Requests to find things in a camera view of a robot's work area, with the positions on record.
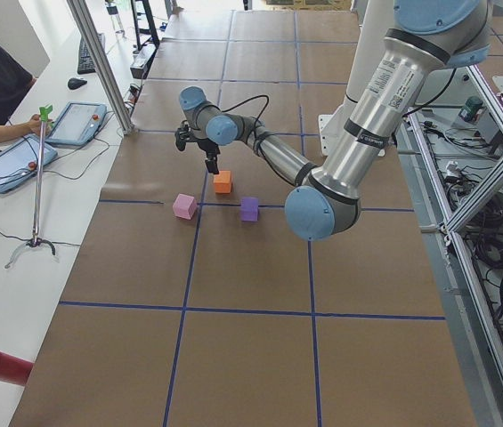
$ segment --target keyboard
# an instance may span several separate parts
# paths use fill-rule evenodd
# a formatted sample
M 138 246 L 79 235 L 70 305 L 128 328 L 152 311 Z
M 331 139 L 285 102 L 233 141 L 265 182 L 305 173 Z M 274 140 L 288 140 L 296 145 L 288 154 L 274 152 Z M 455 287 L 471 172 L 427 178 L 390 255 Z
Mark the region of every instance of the keyboard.
M 99 41 L 101 42 L 102 49 L 105 48 L 105 35 L 100 33 L 97 35 Z M 77 64 L 77 74 L 89 74 L 94 73 L 93 58 L 91 58 L 91 53 L 87 48 L 87 43 L 83 37 L 81 37 L 81 42 L 79 43 L 79 62 Z

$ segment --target cube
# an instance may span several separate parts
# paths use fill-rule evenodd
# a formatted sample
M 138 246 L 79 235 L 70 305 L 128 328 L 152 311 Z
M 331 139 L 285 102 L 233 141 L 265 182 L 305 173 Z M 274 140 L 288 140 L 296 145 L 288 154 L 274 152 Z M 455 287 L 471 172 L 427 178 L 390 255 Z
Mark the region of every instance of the cube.
M 256 222 L 259 220 L 259 199 L 257 197 L 244 197 L 241 199 L 241 220 Z
M 186 220 L 191 220 L 194 216 L 196 209 L 198 209 L 198 203 L 196 198 L 192 196 L 187 196 L 185 194 L 178 194 L 174 204 L 172 205 L 174 210 L 174 215 L 178 218 L 184 218 Z
M 215 194 L 231 193 L 231 171 L 219 171 L 214 175 L 214 191 Z

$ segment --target purple cube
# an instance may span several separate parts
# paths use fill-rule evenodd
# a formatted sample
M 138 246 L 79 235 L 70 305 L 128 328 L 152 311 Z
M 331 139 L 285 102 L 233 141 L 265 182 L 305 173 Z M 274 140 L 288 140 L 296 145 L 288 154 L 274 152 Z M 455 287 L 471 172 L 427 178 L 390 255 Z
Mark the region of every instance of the purple cube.
M 241 199 L 241 220 L 252 222 L 259 220 L 259 199 L 257 197 Z
M 186 220 L 191 220 L 191 217 L 194 216 L 197 208 L 198 203 L 196 203 L 196 198 L 185 194 L 179 194 L 172 205 L 174 215 L 178 218 L 184 218 Z

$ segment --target green object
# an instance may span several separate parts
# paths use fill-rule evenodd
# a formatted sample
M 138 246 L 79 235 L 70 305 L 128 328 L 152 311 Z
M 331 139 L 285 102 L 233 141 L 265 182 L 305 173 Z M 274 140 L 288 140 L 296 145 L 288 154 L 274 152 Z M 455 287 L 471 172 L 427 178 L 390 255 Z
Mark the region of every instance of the green object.
M 464 121 L 470 122 L 472 121 L 476 113 L 479 112 L 479 109 L 483 106 L 483 101 L 478 96 L 469 96 L 468 100 L 466 100 L 465 105 L 458 113 L 458 116 L 461 117 Z
M 39 119 L 42 122 L 46 122 L 49 120 L 49 113 L 53 111 L 53 105 L 49 104 L 46 105 L 45 107 L 40 107 L 39 108 Z

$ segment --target person's hand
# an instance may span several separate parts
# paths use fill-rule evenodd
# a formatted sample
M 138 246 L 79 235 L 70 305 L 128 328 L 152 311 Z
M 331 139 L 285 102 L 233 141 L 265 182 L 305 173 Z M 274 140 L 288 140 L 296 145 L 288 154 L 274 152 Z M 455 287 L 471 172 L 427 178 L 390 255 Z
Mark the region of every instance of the person's hand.
M 30 120 L 27 122 L 27 125 L 29 127 L 29 130 L 39 136 L 39 132 L 41 130 L 41 120 L 38 114 L 34 114 Z M 47 130 L 45 134 L 48 134 L 51 131 L 51 126 L 49 126 L 49 123 L 47 124 Z

